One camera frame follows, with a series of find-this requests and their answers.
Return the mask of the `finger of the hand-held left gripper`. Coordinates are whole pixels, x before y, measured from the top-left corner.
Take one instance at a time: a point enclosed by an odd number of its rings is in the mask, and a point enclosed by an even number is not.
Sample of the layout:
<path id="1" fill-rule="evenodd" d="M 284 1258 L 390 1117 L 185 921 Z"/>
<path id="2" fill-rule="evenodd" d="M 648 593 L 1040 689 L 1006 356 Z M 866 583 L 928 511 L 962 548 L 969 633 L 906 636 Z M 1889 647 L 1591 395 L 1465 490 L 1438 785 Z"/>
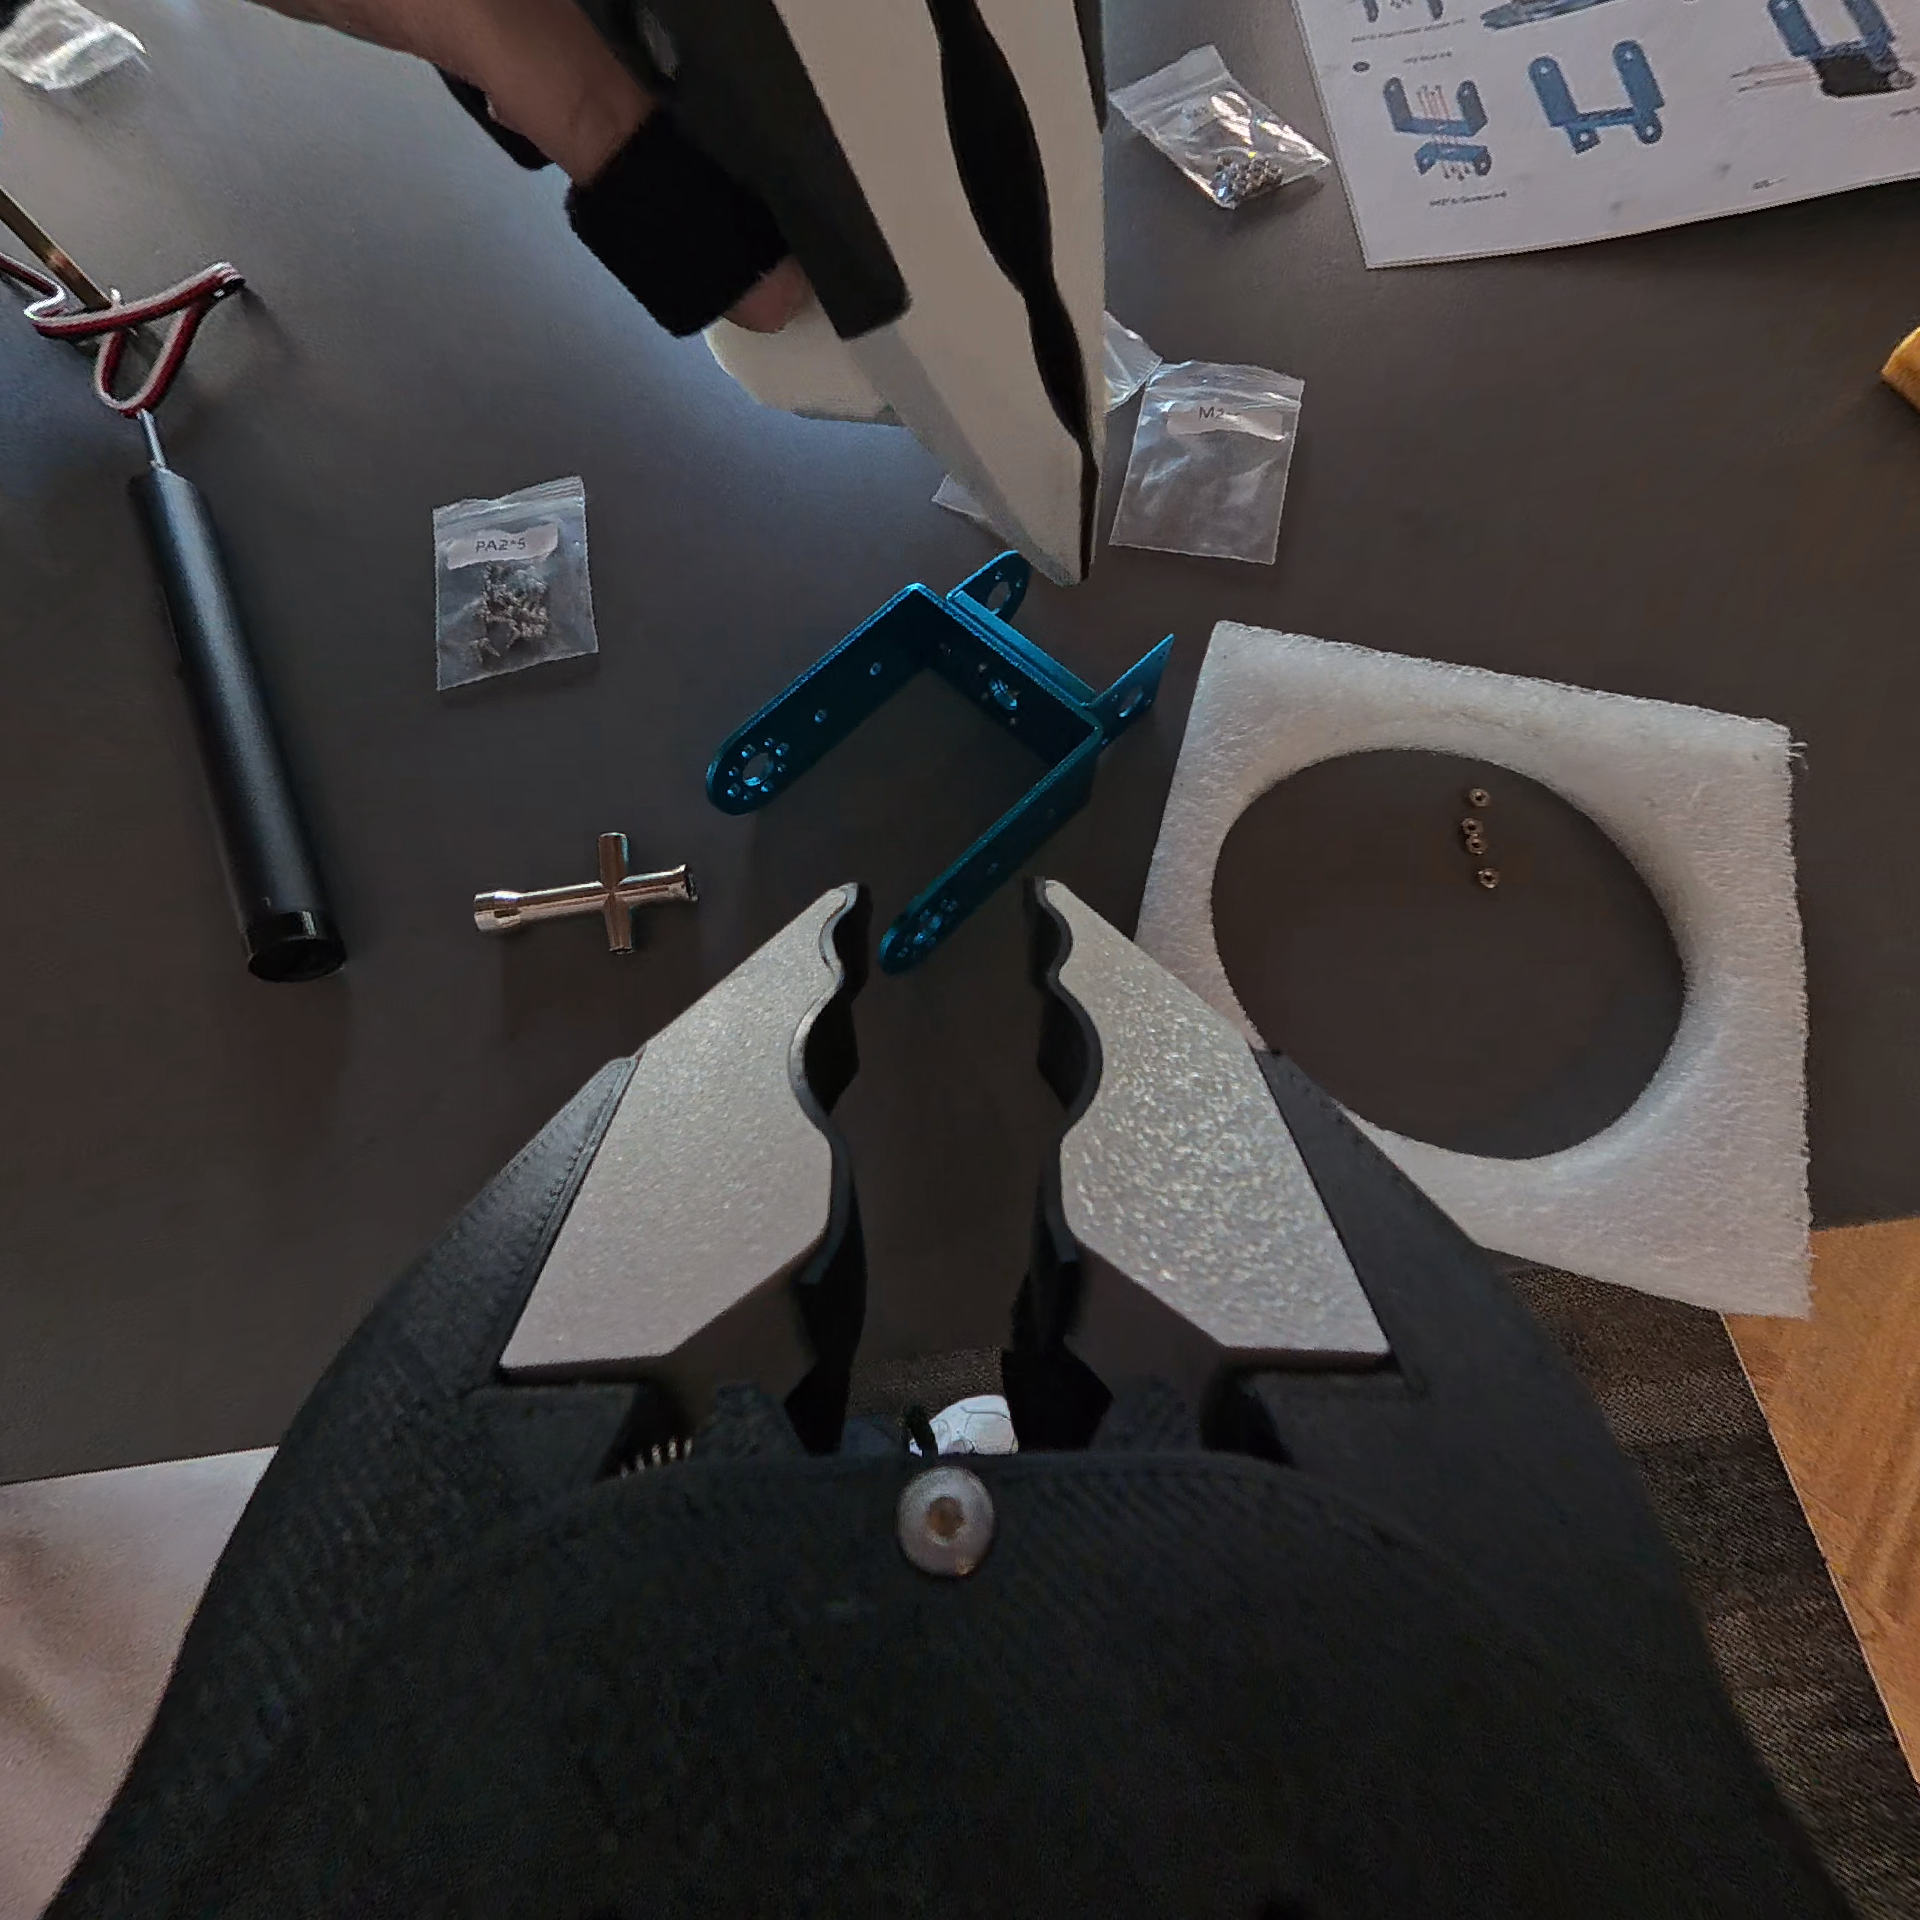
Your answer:
<path id="1" fill-rule="evenodd" d="M 977 110 L 993 159 L 993 211 L 977 223 L 1009 286 L 993 301 L 1001 421 L 983 461 L 1022 550 L 1056 585 L 1079 585 L 1107 450 L 1102 4 L 983 3 L 977 17 L 1000 59 Z"/>
<path id="2" fill-rule="evenodd" d="M 1089 575 L 1089 7 L 779 4 L 904 283 L 851 366 L 1058 585 Z"/>

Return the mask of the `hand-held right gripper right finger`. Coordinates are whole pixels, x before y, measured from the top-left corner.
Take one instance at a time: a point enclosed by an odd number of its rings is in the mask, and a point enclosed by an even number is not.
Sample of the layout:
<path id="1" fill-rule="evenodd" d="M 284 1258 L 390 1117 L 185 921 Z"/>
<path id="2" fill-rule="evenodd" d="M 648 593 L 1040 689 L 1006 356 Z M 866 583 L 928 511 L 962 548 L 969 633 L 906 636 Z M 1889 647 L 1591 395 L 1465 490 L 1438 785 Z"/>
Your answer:
<path id="1" fill-rule="evenodd" d="M 1089 1447 L 1137 1382 L 1207 1426 L 1247 1377 L 1386 1370 L 1255 1047 L 1064 882 L 1027 913 L 1064 1132 L 1004 1356 L 1019 1450 Z"/>

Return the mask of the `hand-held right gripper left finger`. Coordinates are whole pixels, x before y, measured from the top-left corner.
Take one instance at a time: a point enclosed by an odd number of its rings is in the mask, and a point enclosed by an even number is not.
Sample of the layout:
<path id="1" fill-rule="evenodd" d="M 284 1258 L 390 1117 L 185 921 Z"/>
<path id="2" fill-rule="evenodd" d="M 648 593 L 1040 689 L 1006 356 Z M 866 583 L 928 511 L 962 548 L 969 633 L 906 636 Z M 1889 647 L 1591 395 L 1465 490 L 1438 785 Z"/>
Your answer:
<path id="1" fill-rule="evenodd" d="M 804 1450 L 840 1450 L 866 1258 L 833 1111 L 858 1076 L 871 919 L 865 885 L 835 885 L 640 1047 L 505 1382 L 648 1388 L 672 1433 L 745 1382 Z"/>

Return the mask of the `silver cross wrench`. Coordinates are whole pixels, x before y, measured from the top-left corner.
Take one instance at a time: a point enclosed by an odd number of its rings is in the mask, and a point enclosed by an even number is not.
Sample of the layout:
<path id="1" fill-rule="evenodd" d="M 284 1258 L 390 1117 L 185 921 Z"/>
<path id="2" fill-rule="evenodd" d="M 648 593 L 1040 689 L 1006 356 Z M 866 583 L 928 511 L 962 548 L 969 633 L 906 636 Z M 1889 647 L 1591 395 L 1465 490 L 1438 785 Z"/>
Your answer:
<path id="1" fill-rule="evenodd" d="M 612 954 L 634 954 L 634 916 L 643 907 L 698 900 L 699 886 L 689 865 L 634 870 L 628 835 L 601 831 L 591 879 L 479 893 L 471 900 L 471 924 L 490 934 L 507 934 L 552 921 L 595 919 L 601 921 Z"/>

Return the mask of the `blue metal bracket assembly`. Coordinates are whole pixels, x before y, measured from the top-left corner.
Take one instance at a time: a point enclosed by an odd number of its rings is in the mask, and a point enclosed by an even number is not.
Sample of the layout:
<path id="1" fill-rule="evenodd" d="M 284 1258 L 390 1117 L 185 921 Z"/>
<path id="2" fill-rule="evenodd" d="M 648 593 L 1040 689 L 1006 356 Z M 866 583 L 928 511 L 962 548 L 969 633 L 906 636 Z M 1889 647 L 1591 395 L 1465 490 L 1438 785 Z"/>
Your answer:
<path id="1" fill-rule="evenodd" d="M 1097 690 L 1022 636 L 1032 570 L 1009 548 L 944 594 L 904 588 L 711 756 L 710 802 L 732 815 L 764 809 L 906 684 L 930 675 L 1038 759 L 1040 778 L 1022 798 L 881 934 L 884 974 L 924 964 L 1089 802 L 1100 754 L 1160 697 L 1170 637 Z"/>

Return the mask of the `dark grey desk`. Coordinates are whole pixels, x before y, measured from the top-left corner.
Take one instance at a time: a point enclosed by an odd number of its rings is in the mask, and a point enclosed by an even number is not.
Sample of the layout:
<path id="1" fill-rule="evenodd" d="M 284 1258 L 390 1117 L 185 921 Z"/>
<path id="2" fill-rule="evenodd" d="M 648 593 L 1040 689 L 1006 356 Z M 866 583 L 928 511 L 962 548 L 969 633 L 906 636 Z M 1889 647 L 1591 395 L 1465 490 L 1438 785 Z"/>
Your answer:
<path id="1" fill-rule="evenodd" d="M 347 942 L 247 974 L 128 477 L 145 446 L 6 294 L 6 1477 L 271 1445 L 374 1299 L 608 1059 L 838 879 L 873 919 L 1025 756 L 912 686 L 756 818 L 719 740 L 993 542 L 887 427 L 762 409 L 379 51 L 252 4 L 99 4 L 147 59 L 6 79 L 6 187 L 151 290 L 244 299 L 161 413 L 203 490 Z M 1137 921 L 1215 625 L 1763 716 L 1803 745 L 1811 1191 L 1916 1214 L 1916 185 L 1372 271 L 1335 181 L 1210 209 L 1112 132 L 1112 294 L 1304 379 L 1271 567 L 1104 550 L 1025 625 L 1156 708 L 1048 843 Z M 432 510 L 580 475 L 599 651 L 436 690 Z M 698 902 L 490 934 L 473 895 L 689 865 Z"/>

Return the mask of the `person's left hand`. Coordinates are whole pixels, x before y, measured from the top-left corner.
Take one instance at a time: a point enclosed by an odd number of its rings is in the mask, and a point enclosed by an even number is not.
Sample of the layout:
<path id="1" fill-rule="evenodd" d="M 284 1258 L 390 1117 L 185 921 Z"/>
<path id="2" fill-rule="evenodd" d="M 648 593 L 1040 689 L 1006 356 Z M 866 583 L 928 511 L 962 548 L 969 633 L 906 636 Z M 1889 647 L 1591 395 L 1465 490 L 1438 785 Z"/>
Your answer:
<path id="1" fill-rule="evenodd" d="M 791 324 L 810 278 L 774 212 L 686 132 L 672 89 L 572 3 L 271 3 L 430 63 L 513 157 L 567 179 L 584 246 L 675 338 Z"/>

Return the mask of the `clear bag of round nuts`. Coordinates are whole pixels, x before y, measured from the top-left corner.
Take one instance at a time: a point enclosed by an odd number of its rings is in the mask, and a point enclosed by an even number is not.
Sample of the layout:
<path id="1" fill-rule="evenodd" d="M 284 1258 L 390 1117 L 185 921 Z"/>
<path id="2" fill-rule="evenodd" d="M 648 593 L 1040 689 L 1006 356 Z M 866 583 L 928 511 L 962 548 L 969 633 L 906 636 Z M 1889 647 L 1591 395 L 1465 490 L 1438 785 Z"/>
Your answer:
<path id="1" fill-rule="evenodd" d="M 1307 134 L 1247 92 L 1215 43 L 1116 86 L 1112 108 L 1223 211 L 1326 173 Z"/>

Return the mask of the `clear bag of small nuts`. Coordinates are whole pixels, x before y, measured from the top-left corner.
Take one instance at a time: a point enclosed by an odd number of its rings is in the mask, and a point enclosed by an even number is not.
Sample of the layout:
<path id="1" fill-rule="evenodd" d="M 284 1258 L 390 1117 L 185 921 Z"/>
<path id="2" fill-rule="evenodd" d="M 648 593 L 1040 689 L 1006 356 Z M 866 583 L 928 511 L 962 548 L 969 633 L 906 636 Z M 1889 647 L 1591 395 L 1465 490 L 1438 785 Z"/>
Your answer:
<path id="1" fill-rule="evenodd" d="M 1162 367 L 1162 356 L 1140 333 L 1116 319 L 1112 311 L 1102 318 L 1102 350 L 1107 393 L 1104 411 L 1112 417 L 1127 401 L 1140 393 L 1140 386 Z M 994 516 L 990 516 L 982 500 L 953 475 L 942 479 L 930 500 L 944 511 L 998 535 L 1001 545 L 1015 545 L 1015 538 Z"/>

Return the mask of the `clear bag with white label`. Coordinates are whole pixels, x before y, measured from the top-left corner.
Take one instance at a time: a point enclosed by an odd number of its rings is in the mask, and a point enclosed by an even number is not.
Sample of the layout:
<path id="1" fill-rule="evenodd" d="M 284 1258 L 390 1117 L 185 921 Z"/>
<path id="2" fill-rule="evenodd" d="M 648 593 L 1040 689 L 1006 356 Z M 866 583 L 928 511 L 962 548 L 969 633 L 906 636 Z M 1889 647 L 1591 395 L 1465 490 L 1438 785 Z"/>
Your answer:
<path id="1" fill-rule="evenodd" d="M 1304 397 L 1268 367 L 1164 363 L 1140 393 L 1112 542 L 1274 564 Z"/>

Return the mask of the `small clear bag of screws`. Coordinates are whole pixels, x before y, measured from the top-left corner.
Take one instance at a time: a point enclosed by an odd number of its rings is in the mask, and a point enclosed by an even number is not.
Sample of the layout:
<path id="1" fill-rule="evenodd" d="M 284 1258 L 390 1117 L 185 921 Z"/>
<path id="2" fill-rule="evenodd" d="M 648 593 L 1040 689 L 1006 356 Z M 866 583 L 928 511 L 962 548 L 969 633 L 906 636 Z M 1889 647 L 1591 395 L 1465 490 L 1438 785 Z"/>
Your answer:
<path id="1" fill-rule="evenodd" d="M 599 651 L 585 479 L 432 510 L 436 690 Z"/>

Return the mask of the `printed instruction sheet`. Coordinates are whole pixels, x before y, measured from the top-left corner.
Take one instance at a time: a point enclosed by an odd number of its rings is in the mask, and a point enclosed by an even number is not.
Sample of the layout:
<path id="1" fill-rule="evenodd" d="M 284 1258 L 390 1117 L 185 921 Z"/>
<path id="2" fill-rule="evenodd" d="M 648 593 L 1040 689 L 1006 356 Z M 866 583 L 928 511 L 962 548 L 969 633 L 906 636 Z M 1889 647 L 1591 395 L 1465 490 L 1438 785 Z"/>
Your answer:
<path id="1" fill-rule="evenodd" d="M 1300 3 L 1372 270 L 1918 173 L 1916 3 Z"/>

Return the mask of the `brass rod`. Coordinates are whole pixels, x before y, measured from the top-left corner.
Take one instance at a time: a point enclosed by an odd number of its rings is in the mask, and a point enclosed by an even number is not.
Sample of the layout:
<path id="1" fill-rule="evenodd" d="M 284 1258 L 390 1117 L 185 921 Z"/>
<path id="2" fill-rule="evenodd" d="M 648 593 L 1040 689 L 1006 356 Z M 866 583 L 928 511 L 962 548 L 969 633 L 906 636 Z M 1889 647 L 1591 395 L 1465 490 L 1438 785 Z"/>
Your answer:
<path id="1" fill-rule="evenodd" d="M 103 289 L 62 245 L 2 187 L 2 227 L 18 239 L 39 266 L 75 303 L 87 311 L 103 311 L 116 301 L 116 292 Z"/>

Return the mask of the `clear plastic bag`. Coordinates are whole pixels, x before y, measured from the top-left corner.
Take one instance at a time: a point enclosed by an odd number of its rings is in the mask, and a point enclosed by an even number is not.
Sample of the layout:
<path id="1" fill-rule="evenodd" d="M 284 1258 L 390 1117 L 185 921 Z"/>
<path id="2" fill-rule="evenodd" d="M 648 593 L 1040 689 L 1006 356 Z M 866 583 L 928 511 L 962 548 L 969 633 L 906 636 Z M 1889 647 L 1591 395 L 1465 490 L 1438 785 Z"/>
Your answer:
<path id="1" fill-rule="evenodd" d="M 145 59 L 140 37 L 82 3 L 2 4 L 2 73 L 28 89 L 79 92 Z"/>

